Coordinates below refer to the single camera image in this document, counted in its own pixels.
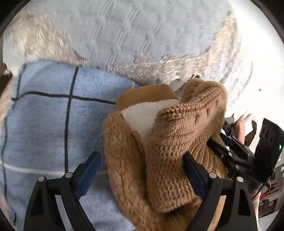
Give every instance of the cable knit fabric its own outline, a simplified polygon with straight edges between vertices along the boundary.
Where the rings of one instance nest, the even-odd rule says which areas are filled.
[[[128,96],[131,91],[135,95],[136,89],[128,91]],[[152,102],[159,101],[152,93]],[[194,217],[201,199],[182,168],[187,150],[208,172],[225,178],[227,169],[206,146],[210,137],[223,144],[219,132],[225,107],[223,86],[200,79],[189,81],[181,103],[157,113],[145,154],[120,110],[106,118],[104,152],[110,184],[123,214],[138,230],[185,230]],[[221,198],[208,230],[215,229],[223,205]]]

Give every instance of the brown fabric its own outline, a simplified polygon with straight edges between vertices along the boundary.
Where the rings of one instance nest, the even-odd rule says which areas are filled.
[[[143,102],[178,99],[174,91],[165,84],[147,85],[124,92],[115,104],[115,110],[122,111],[131,105]]]
[[[229,118],[225,118],[225,120],[227,121],[227,123],[230,126],[233,126],[233,124],[234,124],[234,113]]]
[[[185,91],[183,104],[158,112],[145,147],[149,202],[161,213],[197,198],[182,168],[187,150],[208,172],[215,172],[222,165],[206,142],[224,124],[226,91],[216,82],[201,79],[190,81]]]
[[[145,156],[144,146],[143,146],[143,143],[142,143],[142,141],[141,141],[141,137],[140,137],[139,133],[136,132],[136,131],[132,131],[132,135],[134,136],[134,138],[135,138],[136,141],[137,141],[137,144],[138,144],[138,147],[139,147],[139,149],[140,149],[141,154],[142,154],[143,156]]]
[[[9,219],[10,214],[11,214],[11,209],[8,206],[4,195],[2,194],[2,192],[0,192],[0,209],[2,210],[3,214],[5,215],[5,217],[7,219]]]
[[[1,97],[0,97],[0,125],[2,127],[2,122],[4,117],[6,116],[6,113],[9,108],[9,104],[11,101],[11,95],[13,91],[14,86],[14,78],[12,78],[9,83],[7,84],[6,88],[4,89]]]
[[[249,134],[247,134],[246,137],[245,137],[245,146],[247,146],[247,147],[250,146],[253,138],[256,135],[257,125],[256,125],[255,121],[252,121],[252,128],[253,128],[253,130]]]
[[[120,111],[103,123],[110,185],[123,214],[138,230],[179,231],[189,225],[201,200],[182,170],[186,150],[209,172],[222,178],[227,175],[222,162],[206,146],[209,137],[222,144],[219,131],[225,90],[214,82],[192,80],[187,84],[188,97],[182,98],[183,103],[157,114],[145,156]],[[223,205],[224,197],[208,230],[215,229]]]
[[[245,143],[245,120],[242,115],[235,124],[234,133],[238,141]]]

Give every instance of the black device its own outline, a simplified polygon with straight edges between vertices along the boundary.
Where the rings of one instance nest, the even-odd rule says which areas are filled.
[[[250,191],[265,192],[270,188],[270,179],[275,172],[275,165],[282,152],[284,132],[276,124],[264,119],[260,132],[260,140],[253,154],[234,136],[220,134],[229,150],[212,139],[207,146],[222,160],[228,168],[228,177],[242,177]]]
[[[194,193],[203,200],[186,231],[206,231],[222,195],[226,200],[216,231],[257,231],[252,200],[242,177],[220,179],[196,163],[189,152],[183,157],[183,169]]]
[[[87,161],[73,173],[67,172],[58,179],[38,178],[33,189],[24,222],[24,231],[64,231],[55,195],[60,195],[68,219],[74,229],[94,231],[86,216],[80,197],[85,196],[101,165],[101,156],[93,152]]]

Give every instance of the white stripe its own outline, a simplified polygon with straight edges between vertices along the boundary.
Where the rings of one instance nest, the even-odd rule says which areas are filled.
[[[50,176],[57,176],[62,177],[65,172],[63,171],[47,171],[47,170],[40,170],[40,169],[33,169],[33,168],[20,168],[16,166],[12,166],[9,164],[2,164],[5,168],[10,169],[15,172],[22,172],[22,173],[29,173],[29,174],[38,174],[38,175],[50,175]],[[96,175],[105,175],[107,174],[106,171],[98,171]]]

